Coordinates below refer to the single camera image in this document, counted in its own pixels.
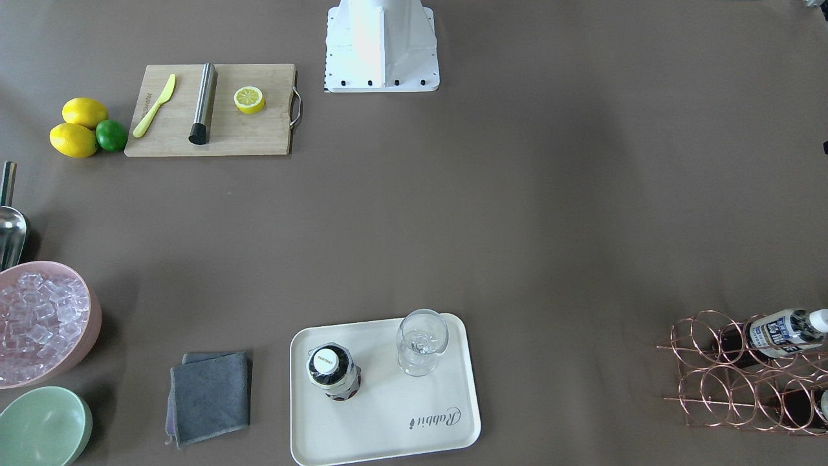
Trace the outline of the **tea bottle white cap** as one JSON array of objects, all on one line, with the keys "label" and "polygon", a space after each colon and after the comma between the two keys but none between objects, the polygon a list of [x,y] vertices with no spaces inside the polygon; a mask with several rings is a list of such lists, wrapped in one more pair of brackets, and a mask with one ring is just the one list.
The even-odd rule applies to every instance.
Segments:
[{"label": "tea bottle white cap", "polygon": [[349,350],[329,342],[309,351],[307,374],[310,382],[333,401],[348,401],[362,383],[362,369]]}]

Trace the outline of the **copper wire bottle basket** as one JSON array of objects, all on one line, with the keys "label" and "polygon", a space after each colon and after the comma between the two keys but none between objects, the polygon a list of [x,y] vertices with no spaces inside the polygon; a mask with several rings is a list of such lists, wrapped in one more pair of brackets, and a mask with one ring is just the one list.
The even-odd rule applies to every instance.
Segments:
[{"label": "copper wire bottle basket", "polygon": [[763,316],[769,315],[736,320],[722,312],[706,310],[675,322],[669,339],[660,345],[672,352],[679,369],[674,400],[681,404],[687,424],[693,427],[825,437],[824,430],[784,427],[779,407],[784,393],[826,389],[826,339],[816,350],[753,368],[736,368],[716,360],[712,341],[719,330]]}]

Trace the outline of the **clear wine glass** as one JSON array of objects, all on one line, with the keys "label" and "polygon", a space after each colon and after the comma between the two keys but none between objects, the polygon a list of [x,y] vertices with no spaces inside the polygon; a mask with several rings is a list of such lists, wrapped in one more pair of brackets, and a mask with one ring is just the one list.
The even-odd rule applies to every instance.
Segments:
[{"label": "clear wine glass", "polygon": [[440,313],[414,310],[397,328],[397,363],[409,377],[425,377],[437,367],[448,342],[448,325]]}]

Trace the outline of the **half lemon slice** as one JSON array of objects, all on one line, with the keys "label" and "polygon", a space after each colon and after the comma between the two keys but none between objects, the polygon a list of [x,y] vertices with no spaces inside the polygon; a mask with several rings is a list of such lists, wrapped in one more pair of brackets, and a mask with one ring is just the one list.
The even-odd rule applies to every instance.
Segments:
[{"label": "half lemon slice", "polygon": [[257,114],[265,106],[265,96],[256,86],[243,86],[234,93],[233,101],[236,108],[243,114]]}]

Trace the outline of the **steel muddler black tip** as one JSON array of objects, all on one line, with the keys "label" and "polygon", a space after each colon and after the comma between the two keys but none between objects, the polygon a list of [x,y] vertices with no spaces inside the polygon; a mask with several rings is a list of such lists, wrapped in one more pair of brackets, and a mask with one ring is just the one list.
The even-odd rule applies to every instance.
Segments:
[{"label": "steel muddler black tip", "polygon": [[218,71],[213,63],[205,63],[199,83],[194,119],[190,127],[190,144],[205,145],[210,141],[211,115],[215,102]]}]

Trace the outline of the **grey folded cloth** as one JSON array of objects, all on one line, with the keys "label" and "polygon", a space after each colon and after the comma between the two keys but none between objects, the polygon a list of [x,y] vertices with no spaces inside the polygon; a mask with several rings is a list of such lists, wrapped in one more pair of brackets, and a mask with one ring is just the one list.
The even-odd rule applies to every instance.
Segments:
[{"label": "grey folded cloth", "polygon": [[248,352],[186,352],[169,370],[169,439],[182,449],[248,427],[250,377]]}]

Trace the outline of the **bamboo cutting board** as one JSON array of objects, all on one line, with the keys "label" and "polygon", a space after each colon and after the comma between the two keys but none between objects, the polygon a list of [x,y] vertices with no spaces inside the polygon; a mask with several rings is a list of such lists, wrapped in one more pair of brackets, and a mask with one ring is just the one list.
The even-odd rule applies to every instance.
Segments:
[{"label": "bamboo cutting board", "polygon": [[[197,157],[241,155],[287,155],[292,149],[292,114],[296,74],[293,64],[217,64],[216,85],[209,112],[209,140],[197,145],[189,141],[194,124],[202,64],[148,65],[130,129],[135,129],[151,109],[170,74],[175,75],[171,98],[160,106],[147,133],[130,136],[124,153],[128,157]],[[233,97],[243,86],[263,92],[265,105],[256,114],[243,114]]]}]

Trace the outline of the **yellow plastic knife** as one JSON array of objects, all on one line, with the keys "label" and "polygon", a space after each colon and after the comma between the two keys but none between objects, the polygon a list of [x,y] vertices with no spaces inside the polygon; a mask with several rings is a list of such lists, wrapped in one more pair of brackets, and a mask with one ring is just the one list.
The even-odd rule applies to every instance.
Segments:
[{"label": "yellow plastic knife", "polygon": [[134,136],[134,138],[142,138],[142,136],[145,135],[145,133],[147,133],[147,130],[153,123],[153,119],[156,117],[156,114],[160,107],[162,107],[163,104],[168,103],[168,101],[171,100],[176,85],[177,76],[175,76],[175,74],[170,74],[168,76],[168,81],[164,85],[162,92],[160,92],[158,98],[155,100],[150,109],[148,109],[147,114],[145,114],[142,117],[142,119],[136,125],[136,128],[133,130],[132,136]]}]

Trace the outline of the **green lime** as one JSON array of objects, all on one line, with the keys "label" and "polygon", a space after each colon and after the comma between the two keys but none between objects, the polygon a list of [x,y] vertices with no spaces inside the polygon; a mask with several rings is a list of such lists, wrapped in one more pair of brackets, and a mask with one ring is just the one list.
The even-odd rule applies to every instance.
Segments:
[{"label": "green lime", "polygon": [[113,119],[104,119],[94,129],[98,145],[104,151],[122,151],[128,141],[128,130]]}]

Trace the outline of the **yellow lemon far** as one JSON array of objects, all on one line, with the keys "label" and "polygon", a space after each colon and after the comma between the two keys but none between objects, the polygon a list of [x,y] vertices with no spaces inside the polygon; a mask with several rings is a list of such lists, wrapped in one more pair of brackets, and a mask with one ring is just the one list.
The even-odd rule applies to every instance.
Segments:
[{"label": "yellow lemon far", "polygon": [[61,110],[65,123],[77,124],[95,130],[98,124],[109,118],[107,108],[94,98],[76,97],[65,102]]}]

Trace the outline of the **yellow lemon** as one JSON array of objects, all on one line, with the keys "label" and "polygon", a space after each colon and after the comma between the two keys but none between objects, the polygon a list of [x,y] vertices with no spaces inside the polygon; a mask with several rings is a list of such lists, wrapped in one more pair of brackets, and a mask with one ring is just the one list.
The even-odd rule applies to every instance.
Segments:
[{"label": "yellow lemon", "polygon": [[55,150],[68,157],[90,157],[100,147],[92,130],[74,123],[62,123],[53,127],[49,140]]},{"label": "yellow lemon", "polygon": [[77,124],[95,130],[98,124],[109,118],[107,108],[94,98],[76,97],[65,102],[61,110],[65,123]]}]

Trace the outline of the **yellow lemon near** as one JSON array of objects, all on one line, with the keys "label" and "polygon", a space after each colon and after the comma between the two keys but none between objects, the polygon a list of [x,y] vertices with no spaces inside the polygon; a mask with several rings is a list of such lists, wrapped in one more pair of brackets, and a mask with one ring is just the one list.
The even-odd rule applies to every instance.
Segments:
[{"label": "yellow lemon near", "polygon": [[68,157],[90,157],[100,147],[92,130],[74,123],[62,123],[53,127],[49,140],[55,150]]}]

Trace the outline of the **pink bowl of ice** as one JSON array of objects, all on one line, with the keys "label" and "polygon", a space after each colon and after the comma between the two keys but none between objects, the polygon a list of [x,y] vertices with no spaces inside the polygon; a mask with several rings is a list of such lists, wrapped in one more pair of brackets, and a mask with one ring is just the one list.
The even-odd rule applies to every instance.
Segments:
[{"label": "pink bowl of ice", "polygon": [[100,334],[100,302],[74,269],[53,261],[3,271],[2,389],[44,383],[77,365]]}]

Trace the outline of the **green ceramic bowl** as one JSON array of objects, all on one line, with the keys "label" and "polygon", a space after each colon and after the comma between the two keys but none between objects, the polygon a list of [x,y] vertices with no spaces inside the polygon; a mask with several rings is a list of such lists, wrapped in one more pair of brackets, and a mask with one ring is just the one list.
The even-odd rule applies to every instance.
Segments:
[{"label": "green ceramic bowl", "polygon": [[92,427],[91,408],[71,390],[30,390],[2,412],[1,464],[71,465],[87,446]]}]

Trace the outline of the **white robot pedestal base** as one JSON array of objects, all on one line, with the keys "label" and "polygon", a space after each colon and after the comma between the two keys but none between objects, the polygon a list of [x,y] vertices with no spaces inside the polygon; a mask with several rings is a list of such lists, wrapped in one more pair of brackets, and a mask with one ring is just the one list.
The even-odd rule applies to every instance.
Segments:
[{"label": "white robot pedestal base", "polygon": [[435,16],[420,1],[341,1],[326,18],[325,92],[440,88]]}]

